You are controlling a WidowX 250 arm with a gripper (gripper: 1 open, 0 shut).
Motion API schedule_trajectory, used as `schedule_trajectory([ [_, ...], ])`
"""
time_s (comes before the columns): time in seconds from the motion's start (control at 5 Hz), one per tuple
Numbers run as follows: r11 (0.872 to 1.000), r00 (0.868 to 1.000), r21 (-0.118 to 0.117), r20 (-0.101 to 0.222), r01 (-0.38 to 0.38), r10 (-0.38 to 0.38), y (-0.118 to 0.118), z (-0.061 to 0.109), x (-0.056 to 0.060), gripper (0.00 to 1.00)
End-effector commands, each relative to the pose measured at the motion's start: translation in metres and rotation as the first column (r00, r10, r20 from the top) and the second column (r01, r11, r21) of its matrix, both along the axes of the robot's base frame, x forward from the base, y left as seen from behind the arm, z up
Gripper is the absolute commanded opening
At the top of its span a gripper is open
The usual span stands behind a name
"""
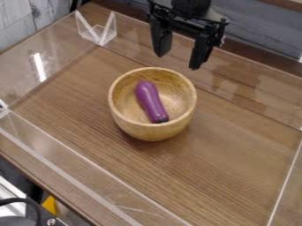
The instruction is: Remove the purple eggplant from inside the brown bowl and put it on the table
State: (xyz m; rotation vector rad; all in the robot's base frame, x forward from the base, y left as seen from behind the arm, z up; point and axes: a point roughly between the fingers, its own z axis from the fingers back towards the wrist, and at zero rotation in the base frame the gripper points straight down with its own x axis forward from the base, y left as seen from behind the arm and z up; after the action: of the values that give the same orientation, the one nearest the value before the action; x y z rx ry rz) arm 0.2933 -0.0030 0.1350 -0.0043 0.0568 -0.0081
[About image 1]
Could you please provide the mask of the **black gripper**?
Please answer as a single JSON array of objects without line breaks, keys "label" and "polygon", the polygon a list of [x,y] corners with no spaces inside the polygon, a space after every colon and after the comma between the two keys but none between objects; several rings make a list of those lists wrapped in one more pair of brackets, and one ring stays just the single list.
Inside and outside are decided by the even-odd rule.
[{"label": "black gripper", "polygon": [[172,31],[196,36],[188,68],[198,70],[214,46],[222,46],[227,17],[219,14],[211,0],[147,0],[154,51],[162,57],[172,44]]}]

